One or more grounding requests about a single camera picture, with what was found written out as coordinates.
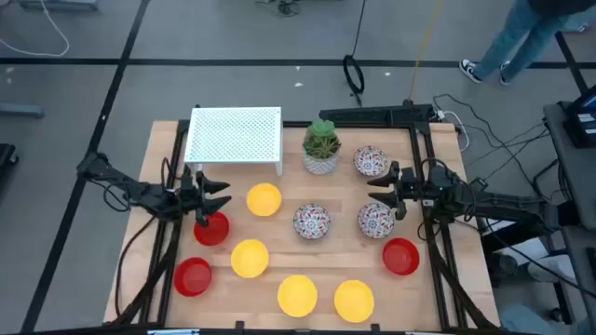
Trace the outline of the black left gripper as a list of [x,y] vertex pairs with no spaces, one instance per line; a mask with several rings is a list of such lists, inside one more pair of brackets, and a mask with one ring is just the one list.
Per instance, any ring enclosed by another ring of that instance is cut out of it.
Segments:
[[202,171],[193,173],[186,170],[181,176],[179,197],[184,212],[193,210],[196,213],[196,222],[202,227],[209,226],[206,216],[215,214],[226,205],[232,197],[230,195],[205,198],[206,194],[216,194],[230,186],[224,181],[211,181]]

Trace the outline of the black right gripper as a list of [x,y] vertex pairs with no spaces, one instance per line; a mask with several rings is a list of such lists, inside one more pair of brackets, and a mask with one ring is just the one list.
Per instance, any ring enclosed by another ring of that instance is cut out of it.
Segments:
[[392,192],[368,193],[368,196],[394,208],[396,221],[402,221],[407,214],[406,200],[416,202],[422,199],[422,182],[415,176],[412,167],[401,168],[398,161],[391,162],[385,176],[369,180],[367,184],[377,187],[393,186]]

